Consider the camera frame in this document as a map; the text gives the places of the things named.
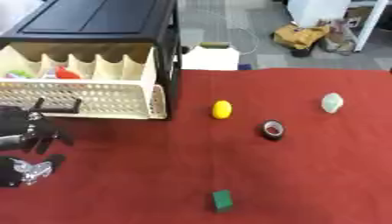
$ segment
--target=basket handle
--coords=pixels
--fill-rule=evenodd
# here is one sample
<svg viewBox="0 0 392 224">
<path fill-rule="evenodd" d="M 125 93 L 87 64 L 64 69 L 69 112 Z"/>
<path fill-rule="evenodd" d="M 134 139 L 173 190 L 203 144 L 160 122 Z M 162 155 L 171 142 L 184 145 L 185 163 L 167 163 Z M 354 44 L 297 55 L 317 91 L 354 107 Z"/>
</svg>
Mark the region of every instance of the basket handle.
<svg viewBox="0 0 392 224">
<path fill-rule="evenodd" d="M 72 108 L 42 108 L 44 102 L 44 98 L 39 98 L 30 111 L 39 113 L 79 114 L 81 108 L 81 99 L 76 99 Z"/>
</svg>

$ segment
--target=black tape roll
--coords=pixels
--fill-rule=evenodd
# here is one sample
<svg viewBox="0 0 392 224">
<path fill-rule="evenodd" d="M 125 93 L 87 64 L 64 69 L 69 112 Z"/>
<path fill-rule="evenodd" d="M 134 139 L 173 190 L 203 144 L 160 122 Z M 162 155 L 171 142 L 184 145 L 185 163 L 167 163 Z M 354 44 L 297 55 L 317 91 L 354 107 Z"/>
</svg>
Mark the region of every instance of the black tape roll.
<svg viewBox="0 0 392 224">
<path fill-rule="evenodd" d="M 269 129 L 275 129 L 276 133 L 270 132 Z M 262 136 L 271 141 L 279 141 L 284 136 L 285 128 L 277 120 L 268 120 L 262 124 Z"/>
</svg>

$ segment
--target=black shelf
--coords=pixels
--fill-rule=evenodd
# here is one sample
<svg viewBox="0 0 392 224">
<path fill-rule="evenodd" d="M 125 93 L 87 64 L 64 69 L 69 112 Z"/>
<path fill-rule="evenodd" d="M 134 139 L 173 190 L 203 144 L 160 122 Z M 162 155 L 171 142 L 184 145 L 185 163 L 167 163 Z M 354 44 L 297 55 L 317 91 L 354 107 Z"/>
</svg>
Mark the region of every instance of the black shelf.
<svg viewBox="0 0 392 224">
<path fill-rule="evenodd" d="M 169 27 L 164 37 L 163 43 L 163 54 L 164 54 L 164 69 L 166 72 L 170 72 L 176 52 L 179 47 L 179 35 L 175 29 Z"/>
<path fill-rule="evenodd" d="M 0 48 L 11 42 L 151 43 L 172 117 L 182 64 L 177 7 L 177 0 L 49 0 L 1 36 Z"/>
</svg>

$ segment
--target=yellow bag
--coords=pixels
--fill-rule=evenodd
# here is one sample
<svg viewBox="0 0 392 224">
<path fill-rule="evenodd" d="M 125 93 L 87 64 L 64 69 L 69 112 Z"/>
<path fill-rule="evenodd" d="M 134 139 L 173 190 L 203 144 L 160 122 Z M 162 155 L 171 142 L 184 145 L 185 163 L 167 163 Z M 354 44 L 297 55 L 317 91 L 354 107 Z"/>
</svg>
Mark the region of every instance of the yellow bag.
<svg viewBox="0 0 392 224">
<path fill-rule="evenodd" d="M 310 47 L 314 42 L 323 38 L 329 31 L 329 25 L 299 28 L 294 24 L 287 24 L 275 31 L 274 41 L 281 45 L 300 50 Z"/>
</svg>

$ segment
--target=tennis ball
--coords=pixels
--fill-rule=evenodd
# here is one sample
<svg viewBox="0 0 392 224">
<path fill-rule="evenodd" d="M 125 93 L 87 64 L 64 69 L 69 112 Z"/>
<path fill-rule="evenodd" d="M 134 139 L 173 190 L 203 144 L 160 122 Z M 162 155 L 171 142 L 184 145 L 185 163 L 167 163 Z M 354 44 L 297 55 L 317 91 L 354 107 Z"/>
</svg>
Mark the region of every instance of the tennis ball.
<svg viewBox="0 0 392 224">
<path fill-rule="evenodd" d="M 227 119 L 233 113 L 233 106 L 228 101 L 217 101 L 213 105 L 213 117 L 215 119 Z"/>
</svg>

